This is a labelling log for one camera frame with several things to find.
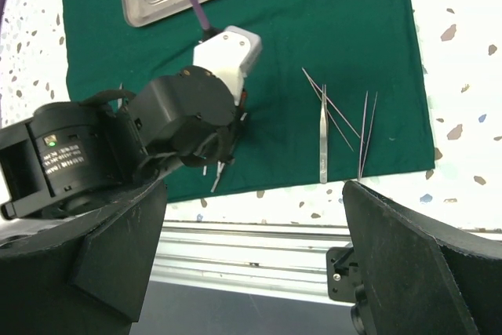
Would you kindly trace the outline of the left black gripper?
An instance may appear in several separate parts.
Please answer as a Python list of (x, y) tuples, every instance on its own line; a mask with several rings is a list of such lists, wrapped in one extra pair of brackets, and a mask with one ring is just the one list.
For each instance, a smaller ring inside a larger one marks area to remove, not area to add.
[(201, 167), (232, 159), (240, 111), (224, 82), (203, 67), (149, 81), (118, 113), (149, 160)]

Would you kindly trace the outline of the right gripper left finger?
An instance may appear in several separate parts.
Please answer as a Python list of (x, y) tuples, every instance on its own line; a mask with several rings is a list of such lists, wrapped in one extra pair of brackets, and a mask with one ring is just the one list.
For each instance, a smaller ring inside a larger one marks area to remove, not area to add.
[(140, 318), (166, 202), (157, 183), (79, 217), (2, 226), (2, 333), (129, 333)]

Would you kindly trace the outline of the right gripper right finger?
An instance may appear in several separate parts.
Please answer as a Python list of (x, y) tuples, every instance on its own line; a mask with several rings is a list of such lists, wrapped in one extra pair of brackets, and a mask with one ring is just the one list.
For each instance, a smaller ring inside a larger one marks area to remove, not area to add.
[(360, 334), (499, 334), (501, 243), (462, 231), (360, 184), (343, 187), (362, 276)]

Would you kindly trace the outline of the thin steel tweezers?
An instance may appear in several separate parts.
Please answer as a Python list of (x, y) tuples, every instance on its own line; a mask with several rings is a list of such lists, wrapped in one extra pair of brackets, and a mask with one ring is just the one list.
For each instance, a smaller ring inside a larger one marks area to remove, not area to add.
[[(301, 68), (302, 72), (304, 73), (306, 79), (309, 81), (312, 89), (315, 91), (317, 97), (319, 98), (320, 101), (322, 101), (322, 88), (319, 86), (314, 79), (308, 74), (307, 70), (302, 67)], [(355, 149), (349, 142), (348, 138), (345, 136), (344, 132), (336, 122), (334, 116), (331, 113), (331, 110), (334, 110), (336, 114), (340, 117), (340, 119), (349, 127), (349, 130), (351, 130), (358, 139), (360, 139), (360, 134), (355, 130), (355, 127), (348, 121), (348, 119), (342, 114), (342, 112), (339, 110), (339, 108), (334, 104), (334, 102), (331, 101), (331, 99), (326, 98), (326, 105), (327, 105), (327, 116), (331, 120), (331, 122), (335, 125), (336, 129), (338, 130), (339, 134), (342, 136), (344, 139), (345, 143), (349, 147), (351, 151), (354, 151)]]

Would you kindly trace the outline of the dark steel tweezers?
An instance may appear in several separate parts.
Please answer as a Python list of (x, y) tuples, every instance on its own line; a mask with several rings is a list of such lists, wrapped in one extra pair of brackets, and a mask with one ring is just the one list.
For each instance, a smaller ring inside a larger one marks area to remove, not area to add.
[(369, 92), (366, 91), (363, 111), (362, 111), (362, 129), (360, 132), (357, 181), (360, 181), (362, 179), (364, 168), (366, 165), (366, 159), (369, 152), (370, 138), (373, 131), (377, 98), (378, 98), (378, 93), (375, 93), (375, 96), (373, 98), (373, 106), (369, 108), (370, 105)]

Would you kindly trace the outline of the broad steel tweezers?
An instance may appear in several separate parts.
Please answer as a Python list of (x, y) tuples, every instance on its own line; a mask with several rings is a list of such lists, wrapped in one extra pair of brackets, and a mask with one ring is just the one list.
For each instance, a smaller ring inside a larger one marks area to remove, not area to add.
[(323, 85), (319, 120), (319, 182), (321, 184), (326, 184), (328, 181), (328, 125), (327, 88)]

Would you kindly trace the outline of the green surgical cloth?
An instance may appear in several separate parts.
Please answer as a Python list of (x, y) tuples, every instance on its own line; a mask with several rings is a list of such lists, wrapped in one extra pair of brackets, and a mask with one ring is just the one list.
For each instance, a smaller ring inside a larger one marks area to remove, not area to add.
[[(141, 90), (191, 62), (198, 22), (191, 12), (130, 27), (121, 0), (62, 0), (74, 100), (103, 89)], [(435, 166), (435, 147), (411, 0), (214, 0), (218, 27), (257, 33), (260, 58), (246, 79), (249, 120), (214, 193), (198, 169), (167, 176), (167, 198), (180, 202), (318, 182), (320, 104), (301, 68), (326, 85), (329, 99), (359, 132), (366, 91), (378, 93), (365, 176)], [(357, 176), (359, 141), (342, 121), (329, 130), (329, 179)]]

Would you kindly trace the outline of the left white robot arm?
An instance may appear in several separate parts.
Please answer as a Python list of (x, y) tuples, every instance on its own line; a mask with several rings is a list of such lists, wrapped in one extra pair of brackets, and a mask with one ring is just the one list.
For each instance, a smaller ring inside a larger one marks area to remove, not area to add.
[(71, 217), (182, 166), (232, 162), (245, 100), (239, 72), (191, 65), (138, 93), (43, 105), (1, 131), (1, 215)]

